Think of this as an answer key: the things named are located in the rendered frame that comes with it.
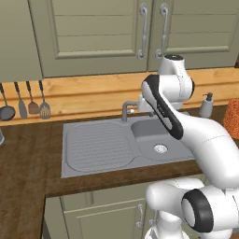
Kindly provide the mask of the grey hanging turner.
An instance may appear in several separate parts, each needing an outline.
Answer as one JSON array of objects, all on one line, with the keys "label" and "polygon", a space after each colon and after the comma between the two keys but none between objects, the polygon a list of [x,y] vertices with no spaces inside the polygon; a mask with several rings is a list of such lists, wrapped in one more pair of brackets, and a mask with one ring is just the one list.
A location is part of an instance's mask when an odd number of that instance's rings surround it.
[{"label": "grey hanging turner", "polygon": [[20,112],[21,118],[26,119],[27,118],[27,110],[26,110],[25,103],[21,99],[21,93],[20,93],[19,85],[18,85],[17,82],[14,82],[14,86],[15,86],[15,90],[16,90],[16,92],[18,94],[18,97],[19,97],[19,112]]}]

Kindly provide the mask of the grey tap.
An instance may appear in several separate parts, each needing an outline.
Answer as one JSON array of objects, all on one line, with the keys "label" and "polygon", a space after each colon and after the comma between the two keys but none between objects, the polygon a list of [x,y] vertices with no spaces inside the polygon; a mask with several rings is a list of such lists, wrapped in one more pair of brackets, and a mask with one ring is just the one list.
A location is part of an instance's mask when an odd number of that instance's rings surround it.
[{"label": "grey tap", "polygon": [[137,108],[138,103],[136,101],[126,101],[122,105],[122,113],[121,113],[121,121],[127,122],[127,114],[128,113],[134,113],[135,109]]}]

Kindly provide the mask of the green wall cabinet door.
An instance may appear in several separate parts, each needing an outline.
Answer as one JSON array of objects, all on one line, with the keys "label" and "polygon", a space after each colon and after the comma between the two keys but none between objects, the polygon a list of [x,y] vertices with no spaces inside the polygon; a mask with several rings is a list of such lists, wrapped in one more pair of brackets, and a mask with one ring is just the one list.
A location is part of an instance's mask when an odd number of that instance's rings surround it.
[{"label": "green wall cabinet door", "polygon": [[161,47],[168,5],[165,54],[178,54],[188,69],[233,67],[239,55],[239,0],[153,0],[148,70],[159,69],[155,52]]},{"label": "green wall cabinet door", "polygon": [[[153,0],[29,0],[44,77],[145,72]],[[142,48],[148,6],[145,56]]]}]

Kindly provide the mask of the brown hanging spatula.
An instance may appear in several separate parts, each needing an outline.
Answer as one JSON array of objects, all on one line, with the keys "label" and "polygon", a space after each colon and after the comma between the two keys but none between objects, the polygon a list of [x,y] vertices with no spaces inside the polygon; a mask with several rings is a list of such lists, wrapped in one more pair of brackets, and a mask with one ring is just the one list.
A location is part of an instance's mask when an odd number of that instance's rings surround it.
[{"label": "brown hanging spatula", "polygon": [[[32,91],[31,91],[31,86],[30,86],[30,82],[29,81],[26,82],[26,86],[27,86],[27,90],[28,90],[29,94],[31,95]],[[38,114],[39,113],[39,107],[38,107],[38,104],[33,101],[33,96],[32,95],[30,96],[30,100],[31,100],[31,102],[28,105],[29,113],[31,115]]]}]

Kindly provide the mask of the grey slotted hanging spatula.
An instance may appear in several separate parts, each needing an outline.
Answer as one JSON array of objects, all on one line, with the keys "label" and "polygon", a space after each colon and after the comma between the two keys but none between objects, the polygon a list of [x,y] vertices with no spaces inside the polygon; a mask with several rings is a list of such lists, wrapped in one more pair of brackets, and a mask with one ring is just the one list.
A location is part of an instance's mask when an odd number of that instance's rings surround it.
[{"label": "grey slotted hanging spatula", "polygon": [[39,116],[43,120],[49,120],[50,119],[50,106],[45,100],[42,81],[39,80],[38,84],[39,84],[39,89],[41,91],[41,96],[42,96],[42,100],[43,100],[42,104],[39,107]]}]

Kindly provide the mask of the green plain wall cabinet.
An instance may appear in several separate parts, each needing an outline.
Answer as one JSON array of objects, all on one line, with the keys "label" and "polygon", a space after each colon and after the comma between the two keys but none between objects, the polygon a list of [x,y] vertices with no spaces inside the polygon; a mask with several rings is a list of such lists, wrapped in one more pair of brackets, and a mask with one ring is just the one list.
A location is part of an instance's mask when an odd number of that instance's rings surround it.
[{"label": "green plain wall cabinet", "polygon": [[42,78],[27,0],[0,0],[0,82]]}]

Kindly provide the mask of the black hanging ladle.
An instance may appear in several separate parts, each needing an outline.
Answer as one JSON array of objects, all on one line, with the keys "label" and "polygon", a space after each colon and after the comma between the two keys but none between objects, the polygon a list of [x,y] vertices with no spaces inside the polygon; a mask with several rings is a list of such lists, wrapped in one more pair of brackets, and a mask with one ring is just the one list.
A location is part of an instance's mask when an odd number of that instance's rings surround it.
[{"label": "black hanging ladle", "polygon": [[13,106],[7,104],[7,99],[1,82],[0,82],[0,92],[2,93],[5,102],[5,105],[0,108],[0,120],[3,121],[12,120],[15,117],[16,111]]}]

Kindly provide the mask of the green base cabinet panel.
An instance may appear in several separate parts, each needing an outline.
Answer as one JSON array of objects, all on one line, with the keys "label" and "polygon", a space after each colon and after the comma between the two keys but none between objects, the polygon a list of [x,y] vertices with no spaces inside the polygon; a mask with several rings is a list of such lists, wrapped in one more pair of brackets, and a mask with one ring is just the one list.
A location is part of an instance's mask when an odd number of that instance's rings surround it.
[{"label": "green base cabinet panel", "polygon": [[64,211],[142,199],[150,182],[61,196]]}]

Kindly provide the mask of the grey sink with drainer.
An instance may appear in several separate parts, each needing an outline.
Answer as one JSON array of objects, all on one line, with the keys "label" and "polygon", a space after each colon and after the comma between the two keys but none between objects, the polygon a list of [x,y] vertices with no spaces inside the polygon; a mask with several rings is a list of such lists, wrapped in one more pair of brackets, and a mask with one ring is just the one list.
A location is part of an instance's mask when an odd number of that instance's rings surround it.
[{"label": "grey sink with drainer", "polygon": [[193,159],[157,117],[102,119],[63,126],[63,178]]}]

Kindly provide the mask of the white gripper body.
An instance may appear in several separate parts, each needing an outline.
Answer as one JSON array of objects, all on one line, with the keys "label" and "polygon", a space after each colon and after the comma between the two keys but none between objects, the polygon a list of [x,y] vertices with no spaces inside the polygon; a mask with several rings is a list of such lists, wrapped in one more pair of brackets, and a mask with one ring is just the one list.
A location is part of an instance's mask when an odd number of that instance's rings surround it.
[{"label": "white gripper body", "polygon": [[148,104],[142,94],[138,96],[137,109],[139,112],[153,112],[154,109]]}]

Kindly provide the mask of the grey soap dispenser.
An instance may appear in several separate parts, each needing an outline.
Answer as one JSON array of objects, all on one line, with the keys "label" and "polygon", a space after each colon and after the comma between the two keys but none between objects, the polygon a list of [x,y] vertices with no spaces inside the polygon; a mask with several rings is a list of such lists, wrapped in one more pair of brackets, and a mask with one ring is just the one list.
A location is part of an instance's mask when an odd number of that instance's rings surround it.
[{"label": "grey soap dispenser", "polygon": [[201,118],[209,119],[212,115],[213,111],[213,93],[208,92],[206,98],[202,101],[202,105],[200,107],[199,115]]}]

